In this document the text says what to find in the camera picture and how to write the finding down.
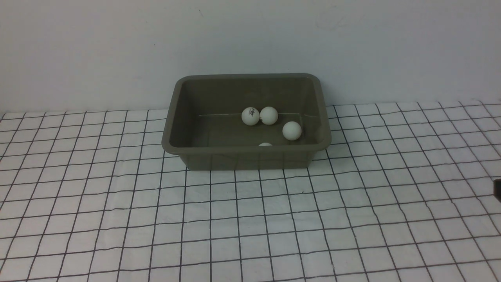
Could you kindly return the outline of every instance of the white ball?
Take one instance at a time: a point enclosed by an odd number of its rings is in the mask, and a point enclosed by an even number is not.
[[[259,111],[256,108],[248,107],[242,112],[242,121],[247,125],[254,125],[259,121]]]
[[[261,121],[266,125],[272,125],[279,119],[279,113],[273,107],[266,107],[261,110]]]
[[[282,128],[282,134],[285,139],[290,141],[297,140],[301,136],[301,132],[301,126],[295,121],[287,122]]]

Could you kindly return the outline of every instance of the grid pattern tablecloth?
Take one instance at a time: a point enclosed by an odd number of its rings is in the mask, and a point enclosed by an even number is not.
[[[298,170],[189,171],[166,113],[3,115],[1,281],[501,279],[500,101],[329,106]]]

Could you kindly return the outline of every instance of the plastic tub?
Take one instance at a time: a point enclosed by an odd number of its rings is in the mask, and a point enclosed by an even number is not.
[[[273,125],[245,125],[247,107],[274,107]],[[301,137],[282,135],[298,122]],[[273,146],[259,146],[261,143]],[[311,74],[198,75],[174,88],[162,137],[164,150],[179,155],[190,170],[306,168],[331,143],[322,88]]]

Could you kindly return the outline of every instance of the white wall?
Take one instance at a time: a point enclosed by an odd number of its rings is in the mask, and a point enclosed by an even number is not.
[[[0,111],[167,107],[192,74],[331,103],[501,96],[499,0],[0,0]]]

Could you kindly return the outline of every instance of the black grid line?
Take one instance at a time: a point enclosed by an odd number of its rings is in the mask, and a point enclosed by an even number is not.
[[[119,144],[121,144],[121,143],[122,143],[122,137],[120,137]],[[116,167],[116,162],[113,164],[113,171],[115,171],[115,167]],[[106,210],[106,204],[108,203],[108,196],[109,196],[109,192],[110,192],[110,189],[111,189],[111,185],[112,185],[112,182],[111,182],[111,179],[110,179],[110,183],[108,185],[108,193],[106,193],[106,198],[104,200],[104,205],[103,205],[103,211],[102,211],[102,215],[101,215],[101,220],[99,221],[99,229],[101,229],[101,226],[103,225],[104,213],[105,213],[105,210]],[[94,256],[96,254],[96,248],[97,248],[98,239],[99,239],[99,233],[98,233],[98,236],[96,236],[96,240],[94,242],[94,251],[92,252],[91,263],[89,265],[89,273],[91,272],[92,263],[94,262]]]
[[[418,145],[419,145],[419,148],[420,148],[421,150],[423,150],[422,145],[421,145],[420,143],[418,143]],[[428,160],[428,163],[430,163],[430,165],[431,165],[431,162],[429,161],[428,156],[426,156],[426,159]],[[408,170],[409,174],[411,175],[411,177],[412,177],[412,179],[413,179],[413,182],[414,182],[414,183],[416,183],[416,180],[414,179],[414,176],[412,175],[412,173],[411,173],[411,171],[410,171],[410,168],[409,168],[409,167],[407,167],[407,170]],[[442,231],[440,230],[440,228],[439,228],[439,226],[438,226],[438,224],[437,224],[437,222],[436,222],[436,218],[435,218],[435,216],[433,215],[432,210],[431,210],[431,209],[430,209],[430,207],[428,206],[427,202],[424,200],[424,197],[423,197],[423,194],[421,193],[421,191],[419,191],[419,194],[421,195],[421,198],[423,199],[423,202],[425,203],[426,207],[428,208],[428,210],[429,210],[429,212],[430,212],[430,214],[431,214],[431,216],[432,216],[432,218],[433,218],[433,222],[435,223],[435,226],[436,226],[436,228],[437,228],[438,232],[440,233],[440,236],[442,237],[442,241],[444,241],[444,242],[445,242],[445,238],[444,238],[444,236],[443,236],[443,234],[442,234]],[[460,269],[460,268],[459,268],[459,266],[457,265],[456,259],[454,258],[453,254],[452,254],[452,251],[450,250],[450,247],[449,247],[447,244],[445,244],[445,246],[446,246],[446,248],[447,248],[447,250],[448,250],[448,252],[449,252],[449,255],[452,257],[452,259],[453,259],[453,261],[454,261],[454,264],[456,265],[457,270],[458,270],[458,271],[459,271],[459,273],[461,274],[461,277],[463,278],[463,281],[465,281],[465,282],[466,282],[466,278],[464,277],[463,273],[461,272],[461,269]]]
[[[141,154],[143,153],[143,145],[144,145],[144,137],[146,136],[146,133],[143,133],[143,140],[141,142],[141,149],[139,151],[139,159],[141,159]],[[130,207],[129,207],[129,215],[127,216],[127,225],[125,226],[125,235],[124,235],[124,240],[122,242],[122,250],[120,252],[120,260],[118,262],[118,273],[117,273],[117,282],[120,278],[120,272],[122,270],[122,258],[124,255],[124,246],[125,246],[125,241],[127,240],[127,230],[129,229],[129,223],[130,223],[130,215],[132,213],[132,205],[134,203],[134,194],[136,193],[136,184],[137,184],[137,175],[139,174],[139,163],[137,164],[137,169],[136,169],[136,177],[134,179],[134,190],[132,191],[132,198],[130,199]]]
[[[378,110],[379,114],[381,114],[381,111],[379,110],[379,107],[378,107],[377,105],[376,105],[376,108],[377,108],[377,110]],[[383,119],[383,123],[384,123],[384,126],[388,129],[388,126],[386,125],[386,121],[385,121],[384,119]],[[383,168],[383,164],[381,163],[381,159],[379,158],[379,156],[376,156],[376,157],[377,157],[377,160],[378,160],[379,166],[380,166],[381,168]],[[383,170],[383,173],[384,173],[384,176],[385,176],[385,178],[386,178],[386,181],[388,182],[388,184],[390,184],[390,180],[388,179],[388,175],[386,174],[386,172],[385,172],[384,170]],[[389,185],[389,187],[390,187],[390,189],[391,189],[391,192],[393,193],[393,196],[395,197],[395,199],[397,199],[397,196],[396,196],[396,194],[395,194],[395,190],[394,190],[393,186],[390,184],[390,185]],[[386,245],[386,249],[387,249],[388,253],[390,254],[390,257],[391,257],[391,262],[393,263],[393,266],[394,266],[395,268],[397,268],[397,266],[396,266],[396,264],[395,264],[395,260],[394,260],[394,258],[393,258],[393,255],[391,254],[391,252],[390,252],[390,248],[388,247],[388,242],[387,242],[387,240],[386,240],[386,237],[384,236],[383,229],[382,229],[382,227],[381,227],[381,222],[379,221],[379,218],[378,218],[378,216],[377,216],[376,212],[374,211],[374,205],[372,204],[372,201],[371,201],[371,199],[370,199],[370,196],[369,196],[369,194],[367,193],[367,189],[365,190],[365,192],[366,192],[367,198],[369,199],[369,202],[370,202],[370,204],[371,204],[371,206],[372,206],[372,212],[374,213],[374,215],[376,215],[376,218],[378,219],[379,229],[381,230],[381,234],[383,234],[384,243],[385,243],[385,245]],[[407,216],[405,215],[404,211],[402,210],[402,206],[400,205],[400,203],[398,204],[398,208],[400,209],[400,211],[402,212],[402,214],[403,214],[403,216],[404,216],[404,219],[405,219],[405,223],[406,223],[406,225],[407,225],[407,228],[409,228],[409,230],[410,230],[410,225],[409,225],[409,222],[408,222],[408,220],[407,220]],[[417,245],[417,242],[416,242],[416,239],[415,239],[415,237],[414,237],[414,234],[412,234],[412,232],[411,232],[411,233],[410,233],[410,235],[412,236],[412,240],[414,241],[414,244],[415,244],[415,246],[416,246],[416,249],[417,249],[417,251],[419,252],[419,256],[420,256],[420,258],[421,258],[421,260],[422,260],[422,261],[423,261],[423,263],[424,263],[423,254],[422,254],[422,253],[421,253],[421,251],[419,250],[419,247],[418,247],[418,245]],[[426,271],[428,272],[428,276],[429,276],[429,278],[431,279],[431,281],[433,281],[433,277],[431,276],[431,274],[430,274],[430,272],[429,272],[429,269],[428,269],[428,268],[426,268]],[[398,276],[398,279],[399,279],[400,281],[402,281],[402,278],[400,277],[400,274],[399,274],[398,272],[397,272],[397,276]]]
[[[84,118],[82,119],[82,124],[84,123],[85,114],[86,114],[86,113],[84,113]],[[70,159],[71,159],[71,156],[72,156],[72,155],[73,155],[73,152],[71,152],[71,153],[70,153],[70,157],[68,158],[68,165],[69,165],[69,163],[70,163]],[[63,174],[63,177],[62,177],[63,179],[65,178],[65,176],[66,176],[66,172],[67,172],[67,171],[68,171],[68,166],[66,166],[66,167],[65,167],[65,171],[64,171],[64,174]],[[61,191],[61,187],[62,187],[62,185],[63,185],[63,182],[61,182],[61,185],[59,186],[59,189],[58,189],[58,194],[59,194],[59,192]],[[51,216],[52,216],[52,212],[53,212],[53,210],[54,210],[54,207],[55,207],[55,206],[56,206],[56,201],[54,201],[54,203],[52,204],[51,212],[50,212],[50,214],[49,214],[49,217],[47,218],[47,222],[46,222],[46,224],[45,224],[45,228],[44,228],[44,232],[43,232],[43,234],[45,234],[45,233],[46,233],[46,231],[47,231],[47,227],[49,226],[50,218],[51,218]],[[38,252],[40,251],[40,245],[42,244],[42,239],[43,239],[43,236],[40,238],[40,241],[39,241],[39,243],[38,243],[37,252],[35,253],[35,257],[33,258],[32,263],[31,263],[31,266],[30,266],[30,270],[28,271],[28,278],[30,277],[30,274],[31,274],[31,272],[32,272],[32,270],[33,270],[33,265],[35,264],[35,259],[36,259],[36,257],[37,257],[37,254],[38,254]]]
[[[336,107],[335,106],[333,106],[333,107],[334,107],[334,112],[336,113],[336,116],[337,116],[338,114],[337,114]],[[351,149],[350,149],[349,146],[348,146],[348,150],[350,150],[350,155],[352,156],[353,153],[351,152]],[[332,171],[332,174],[334,175],[334,179],[336,180],[336,185],[339,187],[339,181],[337,179],[336,174],[334,173],[334,169],[332,167],[332,163],[331,162],[329,162],[329,163],[331,165],[331,171]],[[350,216],[348,214],[348,208],[346,208],[346,203],[345,203],[345,200],[343,199],[343,194],[341,193],[341,190],[339,190],[339,197],[341,198],[341,201],[343,201],[343,206],[345,207],[344,211],[345,211],[345,214],[346,214],[346,218],[348,218],[348,222],[350,223],[351,233],[353,234],[353,237],[355,238],[355,244],[357,245],[357,249],[358,249],[358,256],[360,257],[360,262],[362,263],[362,267],[364,269],[363,273],[365,274],[365,278],[368,281],[369,280],[369,276],[367,274],[367,269],[365,267],[365,262],[364,262],[364,259],[362,257],[362,252],[360,251],[360,246],[359,246],[358,240],[356,239],[355,230],[353,229],[353,224],[351,223],[351,219],[350,219]]]

